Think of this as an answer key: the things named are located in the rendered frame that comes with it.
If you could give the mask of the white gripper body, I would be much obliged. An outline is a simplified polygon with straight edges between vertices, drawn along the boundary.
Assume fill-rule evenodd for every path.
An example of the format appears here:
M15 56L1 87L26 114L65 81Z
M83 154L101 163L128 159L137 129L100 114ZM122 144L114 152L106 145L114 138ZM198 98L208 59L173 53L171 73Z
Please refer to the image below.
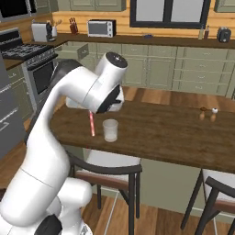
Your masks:
M113 91L107 96L105 101L101 104L101 106L97 109L97 113L106 113L117 112L122 108L124 103L124 94L121 86L117 86L113 89ZM69 108L81 108L84 109L84 106L74 102L69 97L66 98L66 106Z

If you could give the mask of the clear glass cup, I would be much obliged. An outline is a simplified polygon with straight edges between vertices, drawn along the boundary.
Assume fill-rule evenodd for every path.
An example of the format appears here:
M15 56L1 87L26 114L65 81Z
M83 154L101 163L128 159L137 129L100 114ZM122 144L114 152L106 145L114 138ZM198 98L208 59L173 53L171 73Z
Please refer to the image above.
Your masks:
M107 142L114 142L118 139L118 122L115 119L103 121L104 138Z

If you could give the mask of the pale green open drawer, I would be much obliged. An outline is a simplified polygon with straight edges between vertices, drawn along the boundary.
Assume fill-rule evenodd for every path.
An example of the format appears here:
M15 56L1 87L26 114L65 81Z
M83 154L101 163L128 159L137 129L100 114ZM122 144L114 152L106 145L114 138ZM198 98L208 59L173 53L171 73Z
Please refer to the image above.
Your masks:
M62 57L66 59L82 60L89 54L88 44L82 43L79 46L63 46Z

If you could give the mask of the red knife block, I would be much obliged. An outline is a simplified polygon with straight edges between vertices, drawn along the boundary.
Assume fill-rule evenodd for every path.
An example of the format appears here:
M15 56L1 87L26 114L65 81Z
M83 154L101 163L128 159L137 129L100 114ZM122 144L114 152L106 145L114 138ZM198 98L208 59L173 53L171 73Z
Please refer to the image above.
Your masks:
M74 35L76 35L78 33L78 28L77 28L74 18L71 17L69 21L70 21L70 30Z

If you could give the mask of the white pot with utensils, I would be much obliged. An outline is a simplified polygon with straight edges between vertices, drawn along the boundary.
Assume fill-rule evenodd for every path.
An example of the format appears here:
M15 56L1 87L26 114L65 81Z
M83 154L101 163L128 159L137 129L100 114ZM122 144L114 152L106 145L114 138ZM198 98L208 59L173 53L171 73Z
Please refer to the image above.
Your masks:
M55 22L54 26L52 27L51 35L53 38L57 37L57 27L61 24L62 20L59 19L57 22Z

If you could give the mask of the dark-framed white bar stool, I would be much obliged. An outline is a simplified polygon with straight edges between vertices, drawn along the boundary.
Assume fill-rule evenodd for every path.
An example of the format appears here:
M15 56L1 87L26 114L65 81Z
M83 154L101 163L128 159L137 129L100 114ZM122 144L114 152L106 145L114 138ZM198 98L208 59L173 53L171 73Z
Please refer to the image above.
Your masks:
M86 161L69 152L72 165L81 168L74 175L96 185L97 206L101 208L101 186L115 188L129 206L129 235L134 235L134 218L140 217L140 158L91 150Z
M204 189L205 207L197 224L195 235L202 235L206 224L220 212L235 215L235 173L201 169L186 208L181 229L185 228L200 187Z

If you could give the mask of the silver toaster oven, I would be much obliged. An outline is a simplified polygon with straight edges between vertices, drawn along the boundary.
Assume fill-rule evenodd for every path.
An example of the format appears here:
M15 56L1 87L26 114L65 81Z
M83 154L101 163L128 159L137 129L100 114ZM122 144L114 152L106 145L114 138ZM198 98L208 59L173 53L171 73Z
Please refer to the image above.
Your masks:
M89 37L113 38L117 35L117 21L111 19L90 19L87 21Z

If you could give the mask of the pale green base cupboards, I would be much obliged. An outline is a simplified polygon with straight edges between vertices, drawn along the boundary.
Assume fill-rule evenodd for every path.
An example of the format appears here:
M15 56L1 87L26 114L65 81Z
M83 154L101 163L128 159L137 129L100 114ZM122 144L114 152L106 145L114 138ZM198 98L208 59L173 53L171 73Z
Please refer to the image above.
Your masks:
M235 50L68 41L63 46L88 44L79 62L94 70L102 56L113 51L128 62L125 86L235 97Z

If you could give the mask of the black microwave oven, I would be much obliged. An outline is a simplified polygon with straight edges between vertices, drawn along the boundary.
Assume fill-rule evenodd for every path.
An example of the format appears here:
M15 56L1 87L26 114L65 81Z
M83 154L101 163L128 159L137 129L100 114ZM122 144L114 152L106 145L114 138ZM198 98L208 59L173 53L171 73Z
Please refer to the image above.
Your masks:
M36 13L35 0L0 0L0 22L32 17Z

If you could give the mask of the brown-topped wooden shaker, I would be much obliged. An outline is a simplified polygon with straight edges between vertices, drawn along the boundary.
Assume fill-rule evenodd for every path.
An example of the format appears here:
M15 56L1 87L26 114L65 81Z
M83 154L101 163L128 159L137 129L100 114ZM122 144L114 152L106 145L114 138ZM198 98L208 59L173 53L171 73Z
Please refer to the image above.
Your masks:
M200 120L204 120L204 118L205 118L205 112L207 111L207 109L202 106L202 107L200 108L200 111L201 111L201 113L200 113L200 115L199 115L199 119L200 119Z

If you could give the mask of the dark-framed window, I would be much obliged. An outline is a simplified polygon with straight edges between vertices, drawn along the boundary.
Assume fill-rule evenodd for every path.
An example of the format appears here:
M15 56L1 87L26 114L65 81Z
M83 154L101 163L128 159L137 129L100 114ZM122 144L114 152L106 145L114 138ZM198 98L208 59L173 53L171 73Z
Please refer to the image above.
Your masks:
M130 0L132 28L205 29L211 0Z

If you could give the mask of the white-topped wooden shaker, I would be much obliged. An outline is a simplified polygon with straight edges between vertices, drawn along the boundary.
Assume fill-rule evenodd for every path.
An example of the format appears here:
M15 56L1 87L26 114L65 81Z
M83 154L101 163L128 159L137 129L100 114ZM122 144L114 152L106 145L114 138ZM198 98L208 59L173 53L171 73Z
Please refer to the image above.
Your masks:
M210 117L210 121L214 122L216 120L216 117L217 117L218 109L213 107L211 109L211 111L212 111L212 114L211 114L211 117Z

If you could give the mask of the black toaster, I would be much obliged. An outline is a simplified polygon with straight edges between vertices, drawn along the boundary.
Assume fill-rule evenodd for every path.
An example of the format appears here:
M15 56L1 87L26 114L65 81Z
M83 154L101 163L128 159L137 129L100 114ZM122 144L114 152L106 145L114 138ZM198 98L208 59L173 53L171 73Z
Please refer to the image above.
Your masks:
M226 27L221 27L218 29L217 40L219 42L229 42L231 36L231 30Z

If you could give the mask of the pale green wall cupboards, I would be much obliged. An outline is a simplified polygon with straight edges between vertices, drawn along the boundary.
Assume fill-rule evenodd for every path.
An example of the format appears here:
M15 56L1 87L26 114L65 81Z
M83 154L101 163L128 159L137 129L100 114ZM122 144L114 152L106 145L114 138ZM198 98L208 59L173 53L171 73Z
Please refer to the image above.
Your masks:
M39 14L57 11L121 12L127 0L34 0Z

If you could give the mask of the pale green wall cupboard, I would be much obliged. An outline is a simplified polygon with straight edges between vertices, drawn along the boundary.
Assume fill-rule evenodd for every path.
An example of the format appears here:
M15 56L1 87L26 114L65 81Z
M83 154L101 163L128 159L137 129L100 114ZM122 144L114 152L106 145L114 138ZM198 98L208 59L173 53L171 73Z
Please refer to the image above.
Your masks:
M217 13L235 13L235 0L216 0L214 10Z

